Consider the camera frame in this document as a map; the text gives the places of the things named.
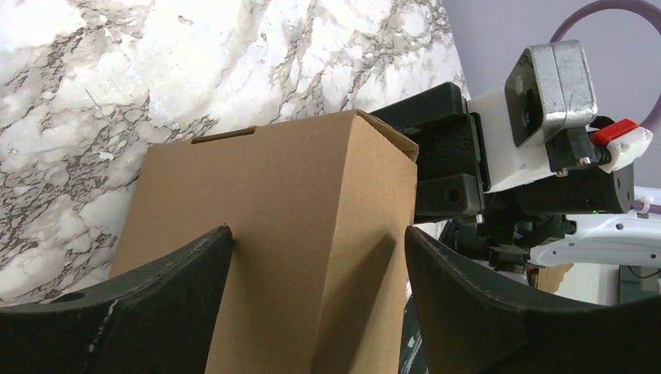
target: robotic arm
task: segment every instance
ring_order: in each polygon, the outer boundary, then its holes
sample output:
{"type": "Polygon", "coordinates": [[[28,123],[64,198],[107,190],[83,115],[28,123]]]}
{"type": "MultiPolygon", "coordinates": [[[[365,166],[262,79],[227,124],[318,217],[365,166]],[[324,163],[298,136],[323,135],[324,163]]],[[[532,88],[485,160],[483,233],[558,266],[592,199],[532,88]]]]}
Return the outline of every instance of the robotic arm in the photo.
{"type": "Polygon", "coordinates": [[[517,273],[661,267],[659,218],[634,210],[632,163],[652,133],[597,115],[578,41],[526,48],[504,87],[475,99],[445,83],[373,114],[419,144],[415,222],[454,220],[443,242],[462,255],[517,273]]]}

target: white marble surface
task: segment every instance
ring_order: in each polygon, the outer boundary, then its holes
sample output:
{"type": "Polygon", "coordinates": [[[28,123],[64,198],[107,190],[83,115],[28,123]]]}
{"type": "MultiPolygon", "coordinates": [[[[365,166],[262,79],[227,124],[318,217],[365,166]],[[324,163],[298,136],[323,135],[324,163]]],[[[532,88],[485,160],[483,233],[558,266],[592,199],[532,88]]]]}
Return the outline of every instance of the white marble surface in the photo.
{"type": "Polygon", "coordinates": [[[0,2],[0,305],[106,278],[148,145],[446,81],[440,0],[0,2]]]}

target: black cable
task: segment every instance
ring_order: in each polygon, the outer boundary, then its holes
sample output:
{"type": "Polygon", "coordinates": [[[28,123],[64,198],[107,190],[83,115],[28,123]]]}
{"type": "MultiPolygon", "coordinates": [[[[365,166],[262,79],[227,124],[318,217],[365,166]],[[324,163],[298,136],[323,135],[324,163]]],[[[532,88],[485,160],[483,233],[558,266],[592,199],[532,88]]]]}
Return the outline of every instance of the black cable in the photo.
{"type": "Polygon", "coordinates": [[[637,277],[638,279],[647,279],[647,278],[651,278],[651,277],[654,277],[655,275],[657,275],[658,273],[661,273],[661,269],[659,269],[659,270],[655,271],[654,273],[651,273],[651,274],[649,274],[649,275],[645,275],[645,276],[643,277],[642,275],[638,275],[638,274],[636,274],[636,273],[634,272],[634,268],[633,268],[633,267],[631,267],[631,266],[627,266],[627,267],[629,268],[629,271],[631,271],[631,274],[633,274],[634,277],[637,277]]]}

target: brown cardboard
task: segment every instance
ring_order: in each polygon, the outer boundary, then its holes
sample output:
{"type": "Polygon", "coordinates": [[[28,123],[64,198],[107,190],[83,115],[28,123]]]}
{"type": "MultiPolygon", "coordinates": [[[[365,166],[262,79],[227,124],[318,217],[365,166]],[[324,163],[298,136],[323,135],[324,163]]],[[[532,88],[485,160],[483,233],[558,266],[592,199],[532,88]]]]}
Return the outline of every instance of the brown cardboard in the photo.
{"type": "Polygon", "coordinates": [[[227,224],[207,372],[397,372],[417,154],[361,111],[152,146],[111,276],[227,224]]]}
{"type": "Polygon", "coordinates": [[[573,264],[569,263],[539,269],[539,272],[533,278],[532,285],[540,291],[552,294],[560,288],[560,283],[562,283],[565,273],[572,267],[573,264]]]}

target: red connector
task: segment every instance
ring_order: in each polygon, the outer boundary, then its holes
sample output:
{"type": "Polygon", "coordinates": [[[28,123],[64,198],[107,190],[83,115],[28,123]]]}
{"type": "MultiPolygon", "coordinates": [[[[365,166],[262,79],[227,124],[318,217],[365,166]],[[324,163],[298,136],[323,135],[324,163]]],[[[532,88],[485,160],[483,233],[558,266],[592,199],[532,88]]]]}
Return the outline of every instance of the red connector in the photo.
{"type": "Polygon", "coordinates": [[[607,146],[611,140],[617,139],[627,132],[635,130],[637,127],[638,124],[636,122],[630,119],[623,119],[592,134],[591,141],[597,146],[607,146]]]}

